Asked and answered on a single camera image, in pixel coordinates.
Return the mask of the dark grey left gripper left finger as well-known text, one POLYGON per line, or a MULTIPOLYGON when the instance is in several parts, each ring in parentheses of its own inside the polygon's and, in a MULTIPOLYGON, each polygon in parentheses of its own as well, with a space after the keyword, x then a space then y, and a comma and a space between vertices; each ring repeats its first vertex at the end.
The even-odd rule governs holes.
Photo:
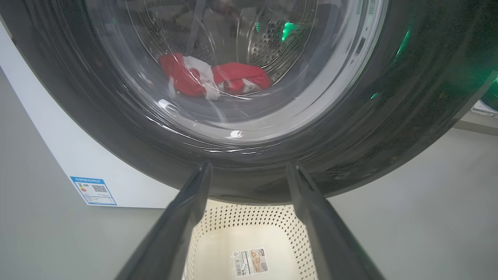
POLYGON ((117 280, 181 280, 194 227, 204 216, 213 167, 202 163, 146 234, 117 280))

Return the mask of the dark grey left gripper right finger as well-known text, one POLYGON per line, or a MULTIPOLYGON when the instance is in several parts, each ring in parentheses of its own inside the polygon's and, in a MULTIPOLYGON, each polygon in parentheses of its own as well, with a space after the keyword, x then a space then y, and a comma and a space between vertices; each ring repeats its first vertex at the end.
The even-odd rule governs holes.
POLYGON ((297 218, 306 225, 319 280, 383 280, 311 176, 298 162, 287 163, 287 179, 297 218))

